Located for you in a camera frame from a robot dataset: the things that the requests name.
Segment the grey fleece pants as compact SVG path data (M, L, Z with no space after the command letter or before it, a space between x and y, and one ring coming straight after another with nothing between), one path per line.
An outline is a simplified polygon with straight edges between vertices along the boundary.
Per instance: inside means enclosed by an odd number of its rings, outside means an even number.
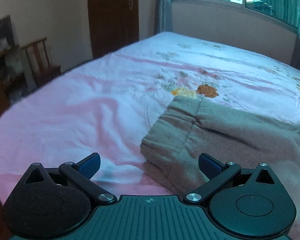
M146 174L176 194L207 182L198 167L202 153L244 168L269 164L296 205L290 233L300 239L300 124L176 96L143 137L140 152Z

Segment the pink floral bed sheet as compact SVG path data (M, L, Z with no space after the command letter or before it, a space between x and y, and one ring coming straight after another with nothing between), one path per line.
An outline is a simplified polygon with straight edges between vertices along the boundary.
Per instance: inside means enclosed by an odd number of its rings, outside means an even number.
M173 99L300 126L300 71L223 44L161 33L53 80L0 117L0 200L31 163L101 155L94 181L117 194L169 194L143 169L142 138Z

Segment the wooden chair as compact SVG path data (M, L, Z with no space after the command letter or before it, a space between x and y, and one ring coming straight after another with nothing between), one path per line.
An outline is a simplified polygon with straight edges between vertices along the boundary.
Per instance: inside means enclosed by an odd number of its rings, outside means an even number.
M38 88L61 75L61 66L53 65L50 62L46 41L47 37L21 47L21 50L25 52L34 83Z

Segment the dark framed picture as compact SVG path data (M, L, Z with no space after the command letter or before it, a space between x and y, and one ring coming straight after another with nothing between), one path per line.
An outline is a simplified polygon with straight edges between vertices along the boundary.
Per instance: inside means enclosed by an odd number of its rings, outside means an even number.
M10 15L0 19L0 52L15 46Z

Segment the left grey curtain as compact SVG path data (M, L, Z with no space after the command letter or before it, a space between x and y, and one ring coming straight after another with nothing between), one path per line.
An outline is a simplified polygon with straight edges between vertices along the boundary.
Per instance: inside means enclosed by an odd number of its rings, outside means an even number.
M172 32L172 0L155 0L154 33Z

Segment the dark wooden door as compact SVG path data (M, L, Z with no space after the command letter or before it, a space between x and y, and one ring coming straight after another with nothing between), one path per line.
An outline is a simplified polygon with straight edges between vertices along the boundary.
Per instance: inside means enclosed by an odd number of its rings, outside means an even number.
M88 0L90 43L99 58L139 40L139 0Z

